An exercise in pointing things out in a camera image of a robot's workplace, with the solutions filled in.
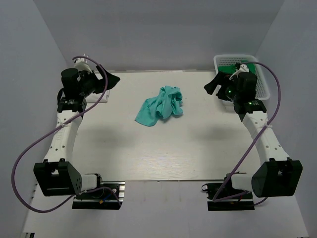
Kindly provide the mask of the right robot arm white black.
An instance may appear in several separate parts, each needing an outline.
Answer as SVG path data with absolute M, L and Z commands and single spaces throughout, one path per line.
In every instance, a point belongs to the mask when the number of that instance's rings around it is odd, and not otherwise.
M 284 151 L 267 118 L 264 103 L 256 98 L 257 77 L 251 72 L 230 75 L 218 72 L 215 78 L 204 86 L 208 94 L 219 87 L 216 96 L 231 101 L 234 111 L 248 130 L 251 147 L 255 147 L 261 162 L 258 170 L 249 175 L 239 173 L 236 165 L 220 186 L 214 200 L 221 200 L 224 193 L 231 198 L 252 192 L 258 198 L 283 197 L 294 195 L 303 166 L 300 161 L 292 160 Z

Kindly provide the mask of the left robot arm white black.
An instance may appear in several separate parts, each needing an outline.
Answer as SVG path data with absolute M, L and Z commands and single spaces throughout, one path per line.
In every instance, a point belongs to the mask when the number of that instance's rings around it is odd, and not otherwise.
M 72 165 L 72 153 L 78 128 L 91 94 L 112 89 L 120 78 L 97 67 L 96 74 L 86 64 L 61 72 L 63 88 L 57 100 L 57 131 L 43 162 L 33 171 L 44 196 L 78 195 L 87 190 L 94 198 L 104 194 L 105 186 L 99 174 L 81 174 Z

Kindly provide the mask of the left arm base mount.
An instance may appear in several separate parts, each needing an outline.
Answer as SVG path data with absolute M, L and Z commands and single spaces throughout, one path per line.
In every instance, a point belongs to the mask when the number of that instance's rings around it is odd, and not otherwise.
M 85 192 L 76 196 L 72 209 L 81 210 L 119 210 L 124 199 L 125 182 L 101 182 L 97 191 Z

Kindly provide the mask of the teal t shirt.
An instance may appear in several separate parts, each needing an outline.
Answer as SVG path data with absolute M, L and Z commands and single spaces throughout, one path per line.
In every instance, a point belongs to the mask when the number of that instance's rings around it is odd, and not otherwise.
M 154 126 L 159 119 L 168 119 L 171 115 L 183 115 L 183 96 L 179 87 L 164 86 L 157 96 L 148 98 L 142 104 L 135 122 L 144 126 Z

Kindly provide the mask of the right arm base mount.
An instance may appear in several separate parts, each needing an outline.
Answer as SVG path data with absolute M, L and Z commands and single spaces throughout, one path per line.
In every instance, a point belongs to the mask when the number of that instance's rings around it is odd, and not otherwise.
M 221 182 L 205 183 L 202 185 L 202 192 L 207 194 L 208 211 L 252 211 L 255 209 L 253 195 L 243 190 L 232 188 L 228 183 L 220 192 L 216 199 L 218 202 L 213 202 L 213 197 L 221 186 Z

